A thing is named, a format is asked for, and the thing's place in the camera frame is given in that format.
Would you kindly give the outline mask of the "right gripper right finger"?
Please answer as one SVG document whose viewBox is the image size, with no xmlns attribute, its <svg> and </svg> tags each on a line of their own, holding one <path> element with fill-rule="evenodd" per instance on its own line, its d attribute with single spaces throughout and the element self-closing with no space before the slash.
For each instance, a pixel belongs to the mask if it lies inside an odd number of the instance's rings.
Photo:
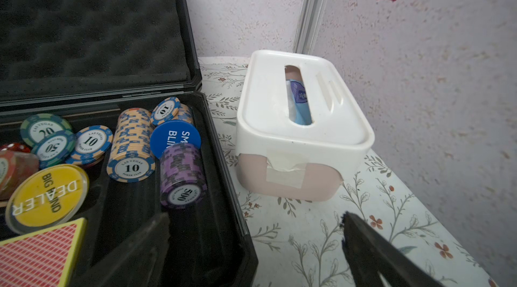
<svg viewBox="0 0 517 287">
<path fill-rule="evenodd" d="M 440 286 L 357 214 L 341 218 L 342 249 L 356 286 Z"/>
</svg>

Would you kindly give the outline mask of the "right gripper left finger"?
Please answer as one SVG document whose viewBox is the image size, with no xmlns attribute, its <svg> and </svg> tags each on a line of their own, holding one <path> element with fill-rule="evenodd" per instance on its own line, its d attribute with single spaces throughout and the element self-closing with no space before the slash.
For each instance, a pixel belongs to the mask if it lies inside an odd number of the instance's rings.
<svg viewBox="0 0 517 287">
<path fill-rule="evenodd" d="M 158 286 L 168 251 L 169 218 L 160 213 L 71 286 Z"/>
</svg>

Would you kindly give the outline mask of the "grey hard poker case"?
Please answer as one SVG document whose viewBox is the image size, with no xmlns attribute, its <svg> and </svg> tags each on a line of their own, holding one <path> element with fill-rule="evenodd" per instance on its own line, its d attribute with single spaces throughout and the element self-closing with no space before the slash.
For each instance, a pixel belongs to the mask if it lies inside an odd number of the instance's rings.
<svg viewBox="0 0 517 287">
<path fill-rule="evenodd" d="M 177 96 L 201 135 L 207 192 L 167 210 L 160 174 L 119 183 L 106 163 L 88 169 L 90 191 L 76 214 L 87 220 L 71 280 L 79 278 L 155 215 L 169 218 L 158 286 L 252 286 L 259 261 L 201 92 L 187 0 L 1 0 L 1 142 L 21 142 L 37 113 L 76 131 L 115 128 L 128 108 L 152 110 Z"/>
</svg>

